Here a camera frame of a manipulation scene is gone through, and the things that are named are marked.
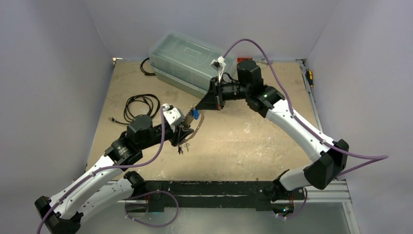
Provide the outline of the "oval metal keyring plate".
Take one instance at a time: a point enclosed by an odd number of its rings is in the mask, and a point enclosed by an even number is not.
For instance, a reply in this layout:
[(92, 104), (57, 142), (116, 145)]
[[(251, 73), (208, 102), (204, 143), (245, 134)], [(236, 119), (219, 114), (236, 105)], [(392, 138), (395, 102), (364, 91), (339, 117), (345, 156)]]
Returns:
[(188, 141), (196, 136), (197, 132), (199, 131), (199, 129), (200, 129), (200, 127), (201, 127), (201, 125), (202, 125), (202, 123), (205, 119), (204, 110), (198, 110), (198, 112), (199, 112), (199, 118), (197, 119), (198, 125), (196, 127), (192, 127), (191, 123), (195, 120), (192, 116), (192, 110), (193, 109), (196, 109), (195, 105), (191, 106), (191, 108), (190, 108), (189, 112), (186, 114), (184, 120), (179, 124), (179, 125), (183, 125), (184, 127), (187, 127), (187, 128), (192, 128), (194, 130), (194, 133), (189, 136)]

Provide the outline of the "blue tagged key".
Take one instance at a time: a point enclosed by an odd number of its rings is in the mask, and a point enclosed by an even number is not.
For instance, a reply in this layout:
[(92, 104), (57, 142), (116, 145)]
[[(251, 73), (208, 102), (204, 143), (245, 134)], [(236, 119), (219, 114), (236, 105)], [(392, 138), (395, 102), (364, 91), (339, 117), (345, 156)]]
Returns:
[(192, 116), (195, 120), (197, 120), (199, 118), (199, 112), (196, 109), (192, 110)]

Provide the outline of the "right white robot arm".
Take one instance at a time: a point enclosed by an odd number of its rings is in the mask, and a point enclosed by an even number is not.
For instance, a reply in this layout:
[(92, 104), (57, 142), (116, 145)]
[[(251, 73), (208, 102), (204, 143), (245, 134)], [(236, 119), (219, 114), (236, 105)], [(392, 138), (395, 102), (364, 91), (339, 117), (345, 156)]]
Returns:
[(196, 110), (221, 110), (226, 101), (244, 99), (251, 110), (284, 130), (312, 161), (278, 176), (274, 181), (274, 194), (286, 198), (299, 187), (324, 189), (345, 169), (348, 143), (325, 135), (290, 108), (281, 92), (264, 84), (261, 68), (254, 61), (238, 63), (237, 75), (235, 83), (219, 84), (217, 78), (212, 78)]

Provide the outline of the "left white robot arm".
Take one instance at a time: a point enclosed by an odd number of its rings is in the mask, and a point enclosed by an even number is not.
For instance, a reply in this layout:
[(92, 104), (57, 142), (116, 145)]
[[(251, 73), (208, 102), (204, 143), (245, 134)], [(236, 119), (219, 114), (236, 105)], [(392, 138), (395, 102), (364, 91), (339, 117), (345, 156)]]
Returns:
[(162, 191), (147, 189), (133, 168), (152, 163), (165, 141), (180, 147), (195, 134), (181, 113), (162, 111), (154, 126), (148, 115), (139, 115), (126, 127), (99, 160), (74, 183), (52, 197), (41, 196), (35, 207), (41, 218), (37, 233), (46, 227), (52, 234), (75, 234), (88, 218), (120, 200), (150, 198)]

